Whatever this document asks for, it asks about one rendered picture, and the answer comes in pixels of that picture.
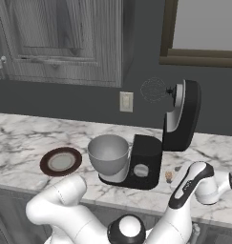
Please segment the black stand mixer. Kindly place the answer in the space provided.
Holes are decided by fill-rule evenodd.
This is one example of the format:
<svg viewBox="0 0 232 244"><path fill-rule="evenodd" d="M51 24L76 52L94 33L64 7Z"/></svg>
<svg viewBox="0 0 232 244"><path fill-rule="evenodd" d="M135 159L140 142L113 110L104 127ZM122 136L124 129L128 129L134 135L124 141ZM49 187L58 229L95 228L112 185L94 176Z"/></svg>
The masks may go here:
<svg viewBox="0 0 232 244"><path fill-rule="evenodd" d="M159 181L162 153L184 152L191 144L200 114L201 89L196 81L184 80L174 87L174 109L164 115L162 140L154 136L136 134L129 163L120 172L99 179L108 185L138 190L152 190ZM144 164L147 177L134 174L134 167Z"/></svg>

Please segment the brown window frame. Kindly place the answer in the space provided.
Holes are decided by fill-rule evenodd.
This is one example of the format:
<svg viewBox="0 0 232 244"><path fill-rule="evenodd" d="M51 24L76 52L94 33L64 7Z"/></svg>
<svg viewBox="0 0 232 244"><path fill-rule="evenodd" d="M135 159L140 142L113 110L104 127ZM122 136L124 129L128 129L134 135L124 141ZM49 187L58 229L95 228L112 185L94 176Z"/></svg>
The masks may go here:
<svg viewBox="0 0 232 244"><path fill-rule="evenodd" d="M179 0L164 0L159 63L161 65L232 68L232 51L174 49Z"/></svg>

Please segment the grey wooden cupboard door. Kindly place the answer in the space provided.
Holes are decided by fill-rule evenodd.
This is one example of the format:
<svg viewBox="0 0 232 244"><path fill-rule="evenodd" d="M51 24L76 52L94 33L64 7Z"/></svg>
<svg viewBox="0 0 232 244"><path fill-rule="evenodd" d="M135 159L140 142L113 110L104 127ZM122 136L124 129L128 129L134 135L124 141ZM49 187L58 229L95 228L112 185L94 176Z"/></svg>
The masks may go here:
<svg viewBox="0 0 232 244"><path fill-rule="evenodd" d="M0 79L120 87L122 11L122 0L0 0Z"/></svg>

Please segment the grey round mixer knob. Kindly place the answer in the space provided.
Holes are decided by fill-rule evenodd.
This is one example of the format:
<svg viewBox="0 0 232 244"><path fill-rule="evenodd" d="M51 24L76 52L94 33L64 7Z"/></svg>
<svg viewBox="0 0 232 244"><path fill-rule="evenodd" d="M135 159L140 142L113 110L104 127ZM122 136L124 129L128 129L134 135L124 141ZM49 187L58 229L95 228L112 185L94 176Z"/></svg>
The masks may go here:
<svg viewBox="0 0 232 244"><path fill-rule="evenodd" d="M138 177L147 177L149 174L149 168L144 164L137 164L134 167L134 174Z"/></svg>

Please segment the grey mixer bowl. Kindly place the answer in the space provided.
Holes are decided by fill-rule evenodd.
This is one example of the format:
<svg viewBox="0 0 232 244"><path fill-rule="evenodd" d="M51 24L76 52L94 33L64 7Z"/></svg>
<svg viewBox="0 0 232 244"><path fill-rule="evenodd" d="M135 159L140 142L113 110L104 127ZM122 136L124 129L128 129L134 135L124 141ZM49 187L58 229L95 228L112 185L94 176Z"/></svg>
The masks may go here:
<svg viewBox="0 0 232 244"><path fill-rule="evenodd" d="M128 163L129 144L121 136L103 134L89 143L88 155L98 173L114 175Z"/></svg>

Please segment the brown rimmed plate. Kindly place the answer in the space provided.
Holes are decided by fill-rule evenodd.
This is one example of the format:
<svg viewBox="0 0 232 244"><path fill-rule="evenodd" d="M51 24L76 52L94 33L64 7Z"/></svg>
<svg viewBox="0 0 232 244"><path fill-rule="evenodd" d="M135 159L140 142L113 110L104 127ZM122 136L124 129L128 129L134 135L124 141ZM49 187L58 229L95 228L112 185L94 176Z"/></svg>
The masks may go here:
<svg viewBox="0 0 232 244"><path fill-rule="evenodd" d="M81 153L75 148L61 147L53 149L41 158L40 170L53 177L74 173L81 165Z"/></svg>

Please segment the cream wall outlet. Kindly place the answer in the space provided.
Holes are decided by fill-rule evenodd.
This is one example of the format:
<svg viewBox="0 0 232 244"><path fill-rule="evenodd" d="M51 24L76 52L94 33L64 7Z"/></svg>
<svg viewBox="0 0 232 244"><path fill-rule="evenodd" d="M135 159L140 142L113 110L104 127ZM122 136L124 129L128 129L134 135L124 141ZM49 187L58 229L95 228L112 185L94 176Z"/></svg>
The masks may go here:
<svg viewBox="0 0 232 244"><path fill-rule="evenodd" d="M134 94L122 91L119 94L119 110L121 112L132 112L134 106Z"/></svg>

